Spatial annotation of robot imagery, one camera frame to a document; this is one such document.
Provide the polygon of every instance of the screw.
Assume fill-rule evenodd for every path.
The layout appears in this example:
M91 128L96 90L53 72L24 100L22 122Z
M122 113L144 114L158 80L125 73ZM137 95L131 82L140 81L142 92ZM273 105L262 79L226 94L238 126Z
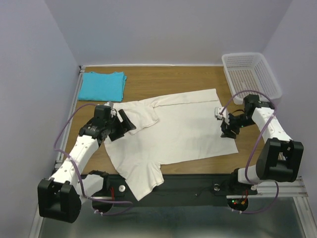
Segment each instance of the screw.
M124 192L125 191L125 186L124 185L120 185L119 186L119 191L120 192Z
M213 189L218 192L220 190L220 185L218 183L215 183L213 185Z

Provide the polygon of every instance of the small white connector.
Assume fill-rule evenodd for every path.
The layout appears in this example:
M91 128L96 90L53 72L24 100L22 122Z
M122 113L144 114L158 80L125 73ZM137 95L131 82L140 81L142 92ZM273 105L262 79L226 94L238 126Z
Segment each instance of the small white connector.
M104 105L113 108L113 102L111 102L111 101L106 102Z
M257 190L257 187L258 187L258 185L257 185L257 184L254 184L254 185L251 187L251 190L252 190L252 191L255 191L255 190Z
M220 108L215 108L214 109L214 116L218 119L218 120L222 120L223 118L227 118L227 114L228 114L228 110L224 110L223 113L221 114L221 111L223 110L223 107Z

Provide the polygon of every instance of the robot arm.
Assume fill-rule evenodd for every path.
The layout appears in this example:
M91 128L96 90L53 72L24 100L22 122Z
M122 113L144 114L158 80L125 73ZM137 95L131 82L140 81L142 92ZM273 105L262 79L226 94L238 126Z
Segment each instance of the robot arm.
M97 105L94 117L80 130L76 143L69 156L82 173L91 156L109 136L111 141L136 129L123 110L113 113L112 105ZM89 174L83 179L85 194L91 196L103 187L104 176L98 172ZM66 158L60 168L49 178L38 185L38 202L40 216L60 221L74 222L80 212L81 204L87 199L83 196L78 176L72 162Z
M244 98L244 113L238 116L216 109L215 115L222 119L222 137L236 138L240 128L256 124L261 131L273 115L274 107L271 103L261 102L258 95L248 95ZM293 182L298 174L304 147L296 142L284 131L278 119L274 116L263 133L265 146L256 165L248 168L248 178L253 183L263 180L277 182ZM250 184L245 177L245 168L235 169L232 183Z

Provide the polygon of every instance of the metal frame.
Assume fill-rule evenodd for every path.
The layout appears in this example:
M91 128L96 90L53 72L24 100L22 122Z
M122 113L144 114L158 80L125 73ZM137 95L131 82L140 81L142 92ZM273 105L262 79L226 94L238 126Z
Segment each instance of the metal frame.
M80 67L78 82L76 85L76 90L75 90L75 94L73 97L72 106L71 106L71 109L69 112L69 116L75 111L78 93L79 93L79 90L81 88L83 73L85 72L85 68L86 68L85 66ZM65 149L65 147L66 147L71 123L72 123L72 120L69 123L69 125L67 126L67 128L63 134L63 137L61 139L61 148L62 149ZM56 158L56 164L55 164L56 169L58 169L60 167L60 165L62 164L62 161L63 161L63 155L59 153L57 155L57 158ZM317 238L317 226L315 224L315 220L314 220L312 211L311 211L310 206L309 206L309 202L307 199L308 194L306 192L303 179L301 177L298 177L298 179L293 183L287 183L287 182L279 183L279 186L280 186L280 194L279 194L280 197L293 197L294 198L294 202L295 202L295 205L296 205L299 217L300 217L300 221L301 221L301 224L302 224L304 232L305 232L305 236L307 238ZM258 194L252 195L252 197L275 197L275 195L276 195L276 186L273 182L269 182L269 181L263 182L258 186L257 190L258 190ZM236 197L240 197L240 196L235 196L235 195L227 196L227 198L236 198ZM43 222L43 218L39 216L39 212L38 212L38 208L37 208L37 211L35 213L35 217L33 220L33 224L31 227L31 231L29 234L29 238L38 238L39 237L42 222Z

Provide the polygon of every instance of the wooden surface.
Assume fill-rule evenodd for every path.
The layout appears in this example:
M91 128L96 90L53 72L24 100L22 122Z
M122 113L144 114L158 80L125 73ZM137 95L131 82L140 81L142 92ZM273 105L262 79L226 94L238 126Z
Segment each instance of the wooden surface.
M224 105L231 97L223 67L88 67L86 72L112 73L124 71L127 81L124 90L123 102L138 101L160 95L183 93L215 88ZM76 107L88 103L78 101ZM242 106L234 105L228 109L233 112ZM75 144L79 129L92 117L94 107L87 106L75 115L69 133L66 151L69 153ZM182 162L171 165L162 165L163 174L221 174L231 173L235 168L245 167L252 147L259 135L256 125L243 128L236 139L239 153L211 157L201 160ZM263 141L253 157L251 165L258 158ZM102 145L91 157L83 173L91 170L106 171L117 174L105 147Z

